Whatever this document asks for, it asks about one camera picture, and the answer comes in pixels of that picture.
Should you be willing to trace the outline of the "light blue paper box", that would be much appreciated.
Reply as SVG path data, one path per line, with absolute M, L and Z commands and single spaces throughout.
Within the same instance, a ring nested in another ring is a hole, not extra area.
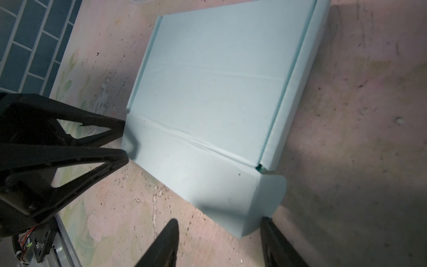
M 127 105 L 122 148 L 242 238 L 286 192 L 275 174 L 329 1 L 251 1 L 160 16 Z

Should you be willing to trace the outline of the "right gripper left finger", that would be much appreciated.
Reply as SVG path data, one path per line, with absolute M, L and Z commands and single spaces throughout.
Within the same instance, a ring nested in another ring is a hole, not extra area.
M 135 267 L 175 267 L 179 235 L 179 223 L 177 219 L 171 219 Z

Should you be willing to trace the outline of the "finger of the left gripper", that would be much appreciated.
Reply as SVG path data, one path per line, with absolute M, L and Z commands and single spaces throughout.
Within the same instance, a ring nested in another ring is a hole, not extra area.
M 1 146 L 1 237 L 24 233 L 46 223 L 91 186 L 129 162 L 120 149 L 78 146 Z M 59 187 L 52 186 L 60 168 L 97 164 Z
M 85 138 L 66 133 L 60 121 L 107 131 Z M 123 136 L 120 119 L 78 109 L 32 93 L 1 93 L 1 153 L 12 154 L 19 145 L 100 148 Z

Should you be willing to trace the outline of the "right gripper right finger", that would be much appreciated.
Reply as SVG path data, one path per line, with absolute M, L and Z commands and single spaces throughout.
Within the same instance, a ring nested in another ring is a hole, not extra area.
M 260 234 L 266 267 L 309 267 L 271 218 L 261 219 Z

